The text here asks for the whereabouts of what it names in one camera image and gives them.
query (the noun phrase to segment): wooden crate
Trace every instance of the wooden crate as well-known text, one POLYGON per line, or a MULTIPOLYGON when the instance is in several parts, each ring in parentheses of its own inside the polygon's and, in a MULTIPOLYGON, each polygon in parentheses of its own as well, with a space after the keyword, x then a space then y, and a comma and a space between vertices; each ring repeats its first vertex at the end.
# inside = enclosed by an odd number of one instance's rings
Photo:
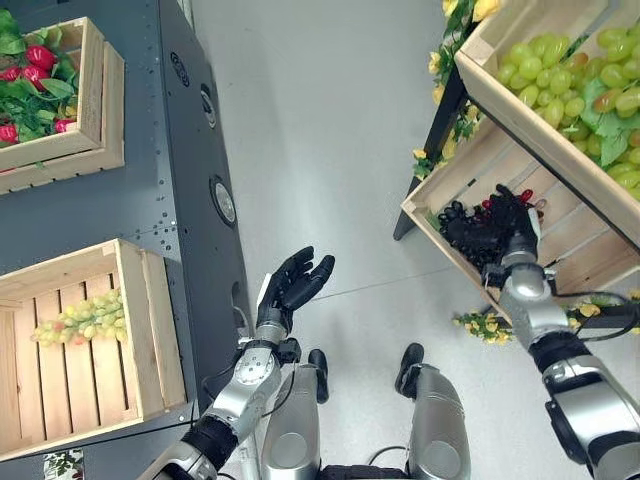
MULTIPOLYGON (((470 96, 640 246, 640 202, 493 77, 498 59, 514 43, 526 42, 546 32, 563 33, 576 39, 598 19, 607 17, 607 8, 616 3, 608 0, 504 0, 502 9, 471 34, 456 54, 455 61, 470 96)), ((619 3, 618 9, 608 16, 601 28, 629 27, 640 17, 638 0, 620 0, 619 3)), ((579 51, 589 56, 602 56, 596 34, 591 35, 579 51)))
POLYGON ((163 258, 113 240, 0 277, 0 461, 141 423, 185 391, 163 258), (129 340, 41 347, 38 323, 120 287, 129 340))
POLYGON ((66 132, 3 148, 0 170, 104 148, 104 36, 86 17, 58 26, 63 32, 60 50, 69 52, 79 67, 78 121, 66 132))
POLYGON ((124 165, 124 60, 108 42, 102 78, 100 148, 0 173, 0 195, 124 165))
POLYGON ((495 289, 488 295, 480 273, 451 247, 428 217, 453 200, 468 208, 489 198, 497 183, 515 193, 532 189, 532 203, 545 199, 538 249, 542 265, 553 264, 559 292, 594 290, 640 269, 640 255, 546 168, 489 119, 475 137, 460 146, 447 165, 437 168, 404 201, 402 209, 497 308, 495 289))

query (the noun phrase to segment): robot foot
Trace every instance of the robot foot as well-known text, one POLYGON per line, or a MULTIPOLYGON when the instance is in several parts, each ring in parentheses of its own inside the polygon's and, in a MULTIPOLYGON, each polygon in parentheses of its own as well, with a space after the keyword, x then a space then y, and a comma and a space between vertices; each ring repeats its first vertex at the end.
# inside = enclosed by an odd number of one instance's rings
POLYGON ((396 377, 396 392, 407 398, 416 399, 416 385, 420 375, 419 365, 424 358, 424 348, 419 343, 410 344, 400 361, 400 371, 396 377))
POLYGON ((309 363, 316 367, 316 375, 318 376, 318 390, 316 399, 322 404, 329 400, 328 375, 329 367, 327 366, 327 357, 322 350, 314 349, 309 352, 309 363))

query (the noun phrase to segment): gray floor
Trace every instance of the gray floor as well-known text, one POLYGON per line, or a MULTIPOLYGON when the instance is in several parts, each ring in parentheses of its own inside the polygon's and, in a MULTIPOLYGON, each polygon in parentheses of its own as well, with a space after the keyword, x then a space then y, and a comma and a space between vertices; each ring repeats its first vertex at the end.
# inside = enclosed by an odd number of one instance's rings
MULTIPOLYGON (((324 463, 362 463, 406 442, 412 406, 392 384, 402 351, 420 341, 465 404, 473 478, 589 478, 564 458, 527 355, 451 324, 482 305, 473 285, 419 232, 391 238, 410 150, 435 112, 426 62, 442 35, 441 2, 193 0, 193 9, 220 91, 251 295, 305 245, 337 259, 294 332, 330 362, 324 463)), ((594 350, 640 396, 640 338, 594 350)), ((400 466, 402 455, 381 463, 400 466)))

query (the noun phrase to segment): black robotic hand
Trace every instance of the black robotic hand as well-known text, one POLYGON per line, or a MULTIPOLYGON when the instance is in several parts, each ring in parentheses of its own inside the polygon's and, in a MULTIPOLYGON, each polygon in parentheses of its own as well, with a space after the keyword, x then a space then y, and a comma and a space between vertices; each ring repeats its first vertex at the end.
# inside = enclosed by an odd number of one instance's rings
POLYGON ((258 306, 258 326, 277 323, 291 332, 293 312, 311 300, 327 283, 335 258, 325 256, 313 268, 313 247, 306 247, 289 257, 273 273, 258 306))

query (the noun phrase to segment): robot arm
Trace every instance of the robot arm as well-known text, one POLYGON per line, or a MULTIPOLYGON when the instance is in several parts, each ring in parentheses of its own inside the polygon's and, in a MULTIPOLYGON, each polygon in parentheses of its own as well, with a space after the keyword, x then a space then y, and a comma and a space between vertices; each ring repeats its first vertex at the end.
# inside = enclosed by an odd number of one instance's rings
MULTIPOLYGON (((510 202, 505 190, 498 188, 510 202)), ((502 258, 497 271, 502 279, 487 280, 501 287, 500 306, 542 374, 554 432, 567 456, 586 464, 596 480, 639 479, 638 404, 573 333, 553 300, 546 273, 536 263, 534 229, 525 226, 524 217, 533 217, 524 207, 510 214, 520 215, 515 223, 523 227, 515 228, 502 258)))
POLYGON ((295 339, 285 340, 293 312, 320 291, 333 271, 333 257, 324 257, 310 271, 312 260, 313 247, 307 247, 271 276, 258 307, 256 338, 244 345, 231 381, 139 480, 215 480, 235 448, 253 433, 280 384, 281 363, 300 356, 295 339))

